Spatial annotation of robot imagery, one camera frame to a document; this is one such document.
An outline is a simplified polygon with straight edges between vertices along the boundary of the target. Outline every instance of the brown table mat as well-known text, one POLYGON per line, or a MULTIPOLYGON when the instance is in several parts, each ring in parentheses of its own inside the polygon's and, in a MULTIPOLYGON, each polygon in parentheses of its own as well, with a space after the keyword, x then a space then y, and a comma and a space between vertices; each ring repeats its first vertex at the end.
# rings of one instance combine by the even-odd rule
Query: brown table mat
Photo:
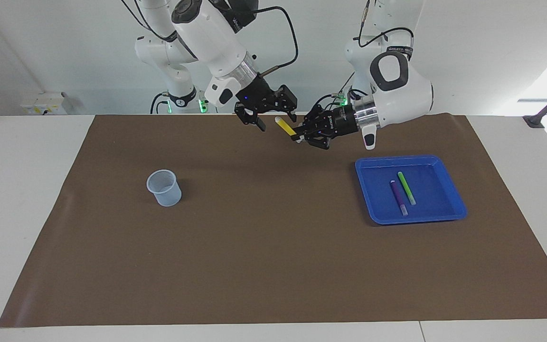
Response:
POLYGON ((547 256, 465 117, 389 126, 373 152, 264 120, 96 117, 0 327, 547 318, 547 256), (407 154, 442 158, 467 219, 371 221, 354 162, 407 154))

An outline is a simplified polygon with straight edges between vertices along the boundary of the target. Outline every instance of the yellow marker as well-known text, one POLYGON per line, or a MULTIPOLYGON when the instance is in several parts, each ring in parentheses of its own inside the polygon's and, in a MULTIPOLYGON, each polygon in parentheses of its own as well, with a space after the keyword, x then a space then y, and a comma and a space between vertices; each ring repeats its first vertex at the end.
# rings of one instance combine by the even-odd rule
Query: yellow marker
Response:
POLYGON ((275 123, 278 124, 285 132, 288 133, 289 136, 296 135, 295 130, 293 130, 284 119, 282 119, 279 116, 275 117, 275 123))

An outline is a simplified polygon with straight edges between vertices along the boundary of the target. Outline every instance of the blue tray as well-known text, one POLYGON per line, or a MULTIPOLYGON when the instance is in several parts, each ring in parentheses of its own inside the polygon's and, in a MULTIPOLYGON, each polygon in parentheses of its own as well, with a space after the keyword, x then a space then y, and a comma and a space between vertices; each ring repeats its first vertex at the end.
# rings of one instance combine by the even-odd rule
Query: blue tray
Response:
POLYGON ((437 156, 362 158, 356 162, 368 212, 380 225, 464 219, 467 210, 447 168, 437 156), (398 179, 402 171, 416 205, 412 206, 398 179), (395 180, 408 210, 402 216, 389 182, 395 180))

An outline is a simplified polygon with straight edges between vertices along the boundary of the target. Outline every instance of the white power box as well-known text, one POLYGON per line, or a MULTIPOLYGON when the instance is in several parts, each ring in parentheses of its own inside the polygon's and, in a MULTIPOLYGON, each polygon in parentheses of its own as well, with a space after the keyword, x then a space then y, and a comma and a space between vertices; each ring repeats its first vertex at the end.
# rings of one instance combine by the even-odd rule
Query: white power box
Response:
POLYGON ((69 115, 74 109, 63 93, 42 93, 25 97, 21 102, 27 115, 69 115))

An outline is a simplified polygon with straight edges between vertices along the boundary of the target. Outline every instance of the plastic cup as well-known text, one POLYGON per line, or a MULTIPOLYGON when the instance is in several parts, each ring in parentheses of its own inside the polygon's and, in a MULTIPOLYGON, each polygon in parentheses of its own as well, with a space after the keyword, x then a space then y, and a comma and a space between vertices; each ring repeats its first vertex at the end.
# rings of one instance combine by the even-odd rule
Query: plastic cup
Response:
POLYGON ((182 192, 176 182, 176 175, 170 170, 160 170, 147 178, 147 189, 163 207, 171 207, 180 201, 182 192))

